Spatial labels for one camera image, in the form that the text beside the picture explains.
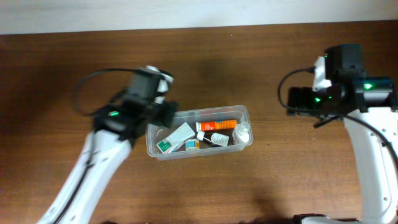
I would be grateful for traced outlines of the clear plastic container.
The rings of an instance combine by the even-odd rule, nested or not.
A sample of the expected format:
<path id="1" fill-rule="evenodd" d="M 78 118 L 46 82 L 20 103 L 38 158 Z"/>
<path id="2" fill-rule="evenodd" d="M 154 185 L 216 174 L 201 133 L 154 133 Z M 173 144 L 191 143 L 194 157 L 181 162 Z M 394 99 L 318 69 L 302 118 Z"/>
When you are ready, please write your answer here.
<path id="1" fill-rule="evenodd" d="M 235 119 L 239 123 L 250 123 L 248 109 L 243 105 L 224 106 L 217 108 L 206 108 L 200 110 L 179 111 L 175 114 L 172 121 L 171 128 L 163 128 L 155 125 L 148 125 L 146 131 L 146 146 L 147 153 L 151 157 L 155 157 L 160 161 L 183 159 L 189 157 L 209 156 L 213 154 L 222 154 L 227 152 L 242 151 L 246 146 L 253 143 L 252 130 L 249 130 L 249 140 L 245 143 L 234 144 L 231 143 L 225 147 L 211 147 L 201 144 L 199 149 L 186 150 L 185 145 L 179 147 L 176 151 L 164 154 L 157 147 L 157 143 L 164 140 L 167 136 L 172 134 L 183 123 L 187 123 L 193 130 L 196 130 L 197 122 L 205 121 L 223 121 Z"/>

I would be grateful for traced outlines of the orange glue stick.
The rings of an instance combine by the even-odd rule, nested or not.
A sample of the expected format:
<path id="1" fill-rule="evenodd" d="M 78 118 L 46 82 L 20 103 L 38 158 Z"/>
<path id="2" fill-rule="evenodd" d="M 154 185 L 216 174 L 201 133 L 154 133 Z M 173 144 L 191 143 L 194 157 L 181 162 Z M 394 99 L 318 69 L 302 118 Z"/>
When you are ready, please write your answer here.
<path id="1" fill-rule="evenodd" d="M 232 120 L 223 120 L 223 121 L 204 121 L 204 122 L 196 122 L 196 130 L 197 131 L 218 131 L 225 129 L 234 129 L 238 124 L 238 121 L 235 119 Z"/>

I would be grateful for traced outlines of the gold lid balm jar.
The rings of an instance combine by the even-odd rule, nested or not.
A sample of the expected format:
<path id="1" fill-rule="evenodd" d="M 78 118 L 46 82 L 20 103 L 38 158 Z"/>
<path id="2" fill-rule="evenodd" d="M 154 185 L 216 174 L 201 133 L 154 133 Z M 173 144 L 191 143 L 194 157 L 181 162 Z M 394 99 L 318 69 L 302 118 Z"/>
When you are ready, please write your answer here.
<path id="1" fill-rule="evenodd" d="M 200 142 L 197 139 L 189 139 L 185 142 L 185 150 L 193 151 L 200 149 Z"/>

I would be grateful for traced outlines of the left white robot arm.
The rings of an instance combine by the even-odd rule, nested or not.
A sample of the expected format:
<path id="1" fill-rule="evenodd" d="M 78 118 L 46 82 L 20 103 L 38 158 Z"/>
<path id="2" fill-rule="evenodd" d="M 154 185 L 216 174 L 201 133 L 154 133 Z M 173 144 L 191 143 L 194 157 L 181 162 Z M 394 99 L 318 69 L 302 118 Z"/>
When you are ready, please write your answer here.
<path id="1" fill-rule="evenodd" d="M 147 125 L 169 128 L 177 110 L 175 101 L 124 101 L 97 110 L 74 168 L 39 223 L 89 223 L 106 186 Z"/>

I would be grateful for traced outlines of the white green medicine box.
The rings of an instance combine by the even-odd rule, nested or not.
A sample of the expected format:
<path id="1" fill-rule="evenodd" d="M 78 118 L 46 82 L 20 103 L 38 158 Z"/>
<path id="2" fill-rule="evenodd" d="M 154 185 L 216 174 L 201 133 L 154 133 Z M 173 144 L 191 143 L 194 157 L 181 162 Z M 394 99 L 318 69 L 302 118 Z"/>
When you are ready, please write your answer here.
<path id="1" fill-rule="evenodd" d="M 187 124 L 183 123 L 174 132 L 156 144 L 157 148 L 163 154 L 168 154 L 180 148 L 186 140 L 194 137 L 195 132 Z"/>

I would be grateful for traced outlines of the white tube bottle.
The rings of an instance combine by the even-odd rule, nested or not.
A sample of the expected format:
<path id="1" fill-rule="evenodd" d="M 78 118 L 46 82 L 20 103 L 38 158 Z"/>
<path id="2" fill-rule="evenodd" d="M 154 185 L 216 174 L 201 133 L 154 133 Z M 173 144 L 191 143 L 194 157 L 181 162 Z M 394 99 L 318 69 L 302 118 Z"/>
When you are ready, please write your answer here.
<path id="1" fill-rule="evenodd" d="M 250 130 L 251 125 L 247 122 L 237 124 L 232 133 L 233 144 L 237 145 L 248 143 L 250 140 Z"/>

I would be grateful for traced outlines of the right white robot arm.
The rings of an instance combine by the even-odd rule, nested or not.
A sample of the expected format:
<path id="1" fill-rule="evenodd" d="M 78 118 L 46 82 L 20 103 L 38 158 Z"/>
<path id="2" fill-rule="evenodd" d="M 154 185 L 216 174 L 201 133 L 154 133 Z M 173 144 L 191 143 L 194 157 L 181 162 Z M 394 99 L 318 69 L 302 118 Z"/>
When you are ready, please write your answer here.
<path id="1" fill-rule="evenodd" d="M 291 116 L 316 117 L 315 127 L 343 121 L 363 198 L 360 223 L 397 223 L 397 95 L 387 77 L 323 80 L 291 87 L 282 106 Z"/>

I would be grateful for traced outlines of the small black white-capped bottle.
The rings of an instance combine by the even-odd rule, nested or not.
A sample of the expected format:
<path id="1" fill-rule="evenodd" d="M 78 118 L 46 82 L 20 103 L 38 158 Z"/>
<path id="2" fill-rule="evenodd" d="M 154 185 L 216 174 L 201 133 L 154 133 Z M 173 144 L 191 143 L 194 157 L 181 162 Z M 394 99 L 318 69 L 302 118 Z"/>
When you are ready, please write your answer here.
<path id="1" fill-rule="evenodd" d="M 212 147 L 226 147 L 229 144 L 229 136 L 220 133 L 199 131 L 197 133 L 197 139 L 211 145 Z"/>

